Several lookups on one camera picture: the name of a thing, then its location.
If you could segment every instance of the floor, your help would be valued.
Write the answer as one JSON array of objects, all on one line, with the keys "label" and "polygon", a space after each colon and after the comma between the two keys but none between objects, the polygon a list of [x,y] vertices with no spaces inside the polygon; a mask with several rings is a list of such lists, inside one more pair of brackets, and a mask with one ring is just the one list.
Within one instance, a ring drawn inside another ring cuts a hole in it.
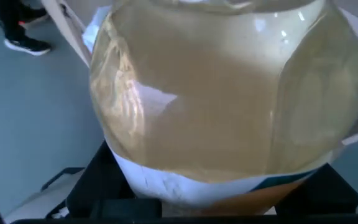
[{"label": "floor", "polygon": [[[353,0],[338,4],[358,16]],[[0,211],[7,214],[64,167],[87,165],[103,140],[88,70],[49,21],[29,35],[53,52],[33,57],[6,49],[0,31]],[[358,191],[358,143],[333,165]]]}]

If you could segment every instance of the person's foot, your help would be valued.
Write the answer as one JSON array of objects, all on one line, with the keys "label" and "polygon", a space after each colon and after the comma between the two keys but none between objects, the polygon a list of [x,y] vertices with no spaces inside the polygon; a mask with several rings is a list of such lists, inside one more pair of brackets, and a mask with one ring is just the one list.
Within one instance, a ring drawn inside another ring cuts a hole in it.
[{"label": "person's foot", "polygon": [[45,9],[31,9],[25,6],[25,10],[19,24],[23,27],[30,27],[39,22],[43,22],[49,18],[49,15]]},{"label": "person's foot", "polygon": [[52,49],[48,43],[31,39],[30,37],[24,37],[21,40],[5,39],[4,43],[9,49],[26,52],[35,56],[46,54]]}]

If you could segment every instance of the yellowish liquid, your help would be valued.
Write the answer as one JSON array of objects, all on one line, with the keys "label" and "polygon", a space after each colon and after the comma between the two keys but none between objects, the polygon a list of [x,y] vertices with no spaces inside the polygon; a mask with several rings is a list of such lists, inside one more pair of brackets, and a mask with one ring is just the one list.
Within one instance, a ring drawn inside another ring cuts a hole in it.
[{"label": "yellowish liquid", "polygon": [[358,114],[358,42],[334,6],[177,2],[123,1],[99,32],[91,93],[113,150],[203,182],[327,162]]}]

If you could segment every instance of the liquid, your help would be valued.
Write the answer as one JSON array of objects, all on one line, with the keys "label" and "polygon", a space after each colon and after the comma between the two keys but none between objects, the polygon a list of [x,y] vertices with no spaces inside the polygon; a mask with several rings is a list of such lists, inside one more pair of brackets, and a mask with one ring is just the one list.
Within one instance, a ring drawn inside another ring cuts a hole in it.
[{"label": "liquid", "polygon": [[357,39],[327,1],[248,2],[108,15],[91,92],[116,153],[203,182],[327,162],[358,114]]}]

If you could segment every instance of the shoe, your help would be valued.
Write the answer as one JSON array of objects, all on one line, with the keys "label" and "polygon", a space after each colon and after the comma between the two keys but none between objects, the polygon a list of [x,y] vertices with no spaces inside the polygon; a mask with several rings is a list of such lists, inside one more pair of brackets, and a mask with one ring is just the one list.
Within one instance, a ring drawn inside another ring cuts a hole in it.
[{"label": "shoe", "polygon": [[43,22],[49,18],[49,15],[45,9],[31,9],[26,7],[25,13],[21,16],[19,25],[28,28],[39,22]]},{"label": "shoe", "polygon": [[48,43],[30,37],[24,37],[22,40],[5,39],[4,43],[9,49],[26,52],[34,56],[41,56],[52,49]]}]

